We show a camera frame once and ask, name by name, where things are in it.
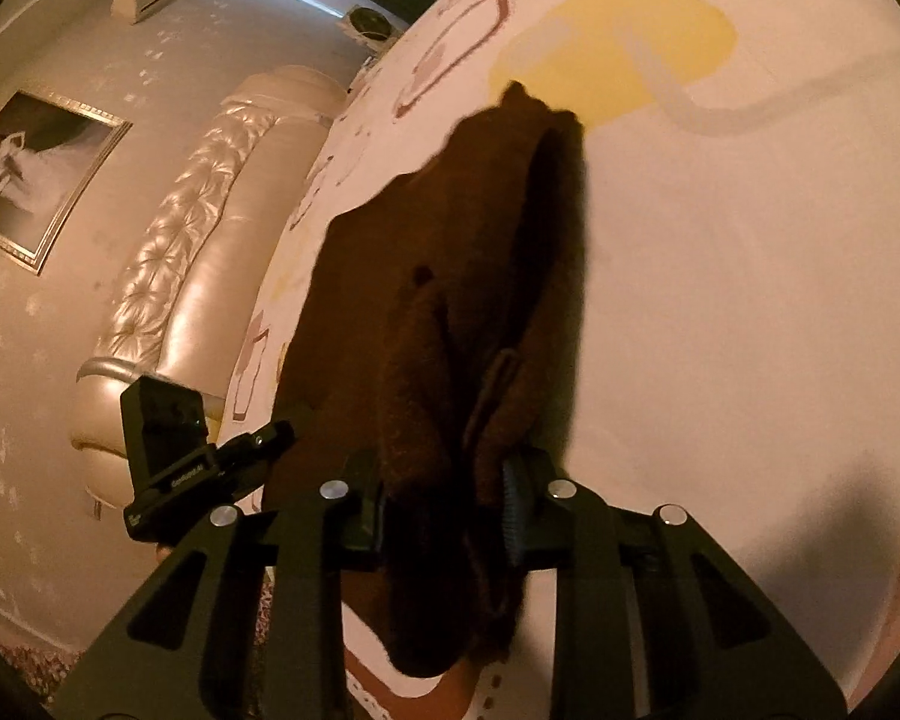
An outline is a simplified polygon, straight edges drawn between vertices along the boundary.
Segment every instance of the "brown garment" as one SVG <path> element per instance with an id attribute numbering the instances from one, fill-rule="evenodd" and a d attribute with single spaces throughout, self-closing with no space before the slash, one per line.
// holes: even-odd
<path id="1" fill-rule="evenodd" d="M 265 503 L 373 447 L 389 496 L 383 575 L 343 594 L 394 666 L 442 673 L 509 646 L 502 462 L 538 420 L 564 343 L 581 127 L 522 86 L 460 122 L 423 169 L 333 220 L 285 357 L 274 418 L 314 418 Z"/>

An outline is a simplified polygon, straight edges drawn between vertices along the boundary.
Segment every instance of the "gold picture frame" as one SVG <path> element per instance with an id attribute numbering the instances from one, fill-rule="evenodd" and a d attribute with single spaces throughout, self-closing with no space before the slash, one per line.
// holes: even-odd
<path id="1" fill-rule="evenodd" d="M 63 224 L 130 122 L 40 88 L 0 109 L 0 252 L 39 275 Z"/>

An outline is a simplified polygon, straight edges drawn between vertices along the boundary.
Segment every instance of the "baseboard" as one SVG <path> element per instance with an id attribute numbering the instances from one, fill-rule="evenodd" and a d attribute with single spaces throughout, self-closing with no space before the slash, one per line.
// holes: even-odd
<path id="1" fill-rule="evenodd" d="M 0 644 L 5 647 L 32 647 L 37 650 L 55 650 L 68 655 L 80 649 L 64 644 L 26 624 L 23 620 L 0 608 Z"/>

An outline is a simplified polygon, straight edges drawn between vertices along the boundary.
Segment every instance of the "framed picture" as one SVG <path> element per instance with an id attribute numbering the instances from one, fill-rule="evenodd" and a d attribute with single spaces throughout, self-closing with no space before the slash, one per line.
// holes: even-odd
<path id="1" fill-rule="evenodd" d="M 130 124 L 47 92 L 0 111 L 0 251 L 40 274 L 80 194 Z"/>

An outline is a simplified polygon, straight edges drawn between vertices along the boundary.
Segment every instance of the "bride in photo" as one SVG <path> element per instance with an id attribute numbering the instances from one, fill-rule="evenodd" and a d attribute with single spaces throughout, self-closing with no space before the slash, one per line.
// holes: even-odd
<path id="1" fill-rule="evenodd" d="M 0 134 L 0 196 L 34 218 L 52 214 L 77 188 L 108 134 L 106 127 L 87 127 L 43 151 L 26 146 L 25 132 Z"/>

